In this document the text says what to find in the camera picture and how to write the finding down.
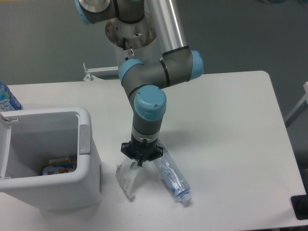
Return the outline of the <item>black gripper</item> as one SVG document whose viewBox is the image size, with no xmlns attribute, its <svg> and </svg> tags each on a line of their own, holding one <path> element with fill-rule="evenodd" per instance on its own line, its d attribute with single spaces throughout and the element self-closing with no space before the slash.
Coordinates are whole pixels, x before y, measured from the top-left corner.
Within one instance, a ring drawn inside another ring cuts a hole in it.
<svg viewBox="0 0 308 231">
<path fill-rule="evenodd" d="M 121 144 L 121 152 L 142 167 L 143 161 L 153 161 L 163 156 L 164 148 L 157 144 L 158 139 L 153 142 L 141 139 L 140 141 L 131 136 L 130 142 Z"/>
</svg>

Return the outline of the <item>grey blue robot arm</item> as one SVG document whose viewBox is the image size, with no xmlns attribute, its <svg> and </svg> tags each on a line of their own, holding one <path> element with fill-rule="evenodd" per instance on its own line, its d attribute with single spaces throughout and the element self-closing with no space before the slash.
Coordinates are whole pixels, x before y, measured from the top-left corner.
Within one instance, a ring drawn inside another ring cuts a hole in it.
<svg viewBox="0 0 308 231">
<path fill-rule="evenodd" d="M 109 41 L 121 48 L 118 76 L 131 108 L 131 139 L 121 152 L 142 166 L 162 157 L 158 136 L 167 108 L 164 88 L 204 72 L 199 52 L 185 39 L 174 0 L 77 0 L 86 24 L 106 22 Z"/>
</svg>

